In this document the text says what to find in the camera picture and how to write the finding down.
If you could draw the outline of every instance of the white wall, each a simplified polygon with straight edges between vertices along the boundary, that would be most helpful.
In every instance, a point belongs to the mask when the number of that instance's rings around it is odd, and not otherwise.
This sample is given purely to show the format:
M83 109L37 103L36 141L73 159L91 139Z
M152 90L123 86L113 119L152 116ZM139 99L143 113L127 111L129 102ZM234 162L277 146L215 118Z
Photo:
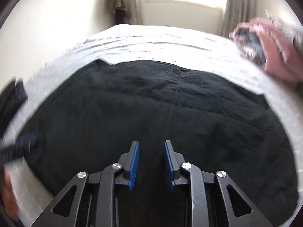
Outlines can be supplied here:
M0 88L113 25L107 0L20 0L0 29Z
M219 33L222 10L177 1L140 0L143 25L169 25L180 28Z
M303 26L285 0L257 0L257 16L267 18L265 9L303 33Z

